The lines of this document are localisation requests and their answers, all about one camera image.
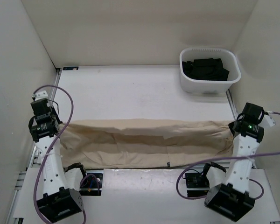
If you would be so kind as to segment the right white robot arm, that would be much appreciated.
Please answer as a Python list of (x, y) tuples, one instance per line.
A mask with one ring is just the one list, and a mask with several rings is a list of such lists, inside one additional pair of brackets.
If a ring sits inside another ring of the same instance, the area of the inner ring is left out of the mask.
[(233, 157), (222, 183), (210, 188), (205, 206), (220, 215), (237, 222), (255, 204), (249, 196), (249, 177), (253, 159), (264, 137), (264, 128), (259, 124), (264, 118), (263, 107), (246, 103), (237, 119), (229, 124), (233, 134)]

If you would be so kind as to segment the beige trousers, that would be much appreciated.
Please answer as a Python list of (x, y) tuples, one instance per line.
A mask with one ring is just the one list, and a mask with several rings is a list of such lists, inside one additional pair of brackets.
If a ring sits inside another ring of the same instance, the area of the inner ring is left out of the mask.
[(233, 151), (228, 121), (78, 120), (60, 141), (63, 165), (87, 169), (179, 167)]

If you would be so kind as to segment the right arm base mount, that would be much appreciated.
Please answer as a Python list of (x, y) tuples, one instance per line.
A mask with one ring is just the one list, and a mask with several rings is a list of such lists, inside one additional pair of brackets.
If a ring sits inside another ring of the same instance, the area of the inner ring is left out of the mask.
[(205, 197), (210, 189), (209, 180), (198, 172), (185, 173), (183, 180), (186, 182), (187, 197)]

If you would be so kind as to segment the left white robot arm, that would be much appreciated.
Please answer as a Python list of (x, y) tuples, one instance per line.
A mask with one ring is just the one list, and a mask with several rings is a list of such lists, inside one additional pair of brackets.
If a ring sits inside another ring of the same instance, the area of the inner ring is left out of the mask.
[(79, 190), (89, 176), (81, 163), (63, 168), (57, 137), (61, 121), (48, 98), (34, 98), (31, 107), (34, 117), (28, 127), (44, 165), (39, 178), (42, 198), (36, 201), (37, 208), (46, 220), (56, 223), (84, 210)]

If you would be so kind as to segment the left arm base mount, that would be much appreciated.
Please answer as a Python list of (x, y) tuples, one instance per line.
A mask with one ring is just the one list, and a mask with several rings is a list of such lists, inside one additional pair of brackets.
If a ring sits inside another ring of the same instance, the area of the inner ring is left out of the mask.
[(80, 187), (82, 196), (101, 196), (104, 171), (101, 170), (86, 170), (88, 176)]

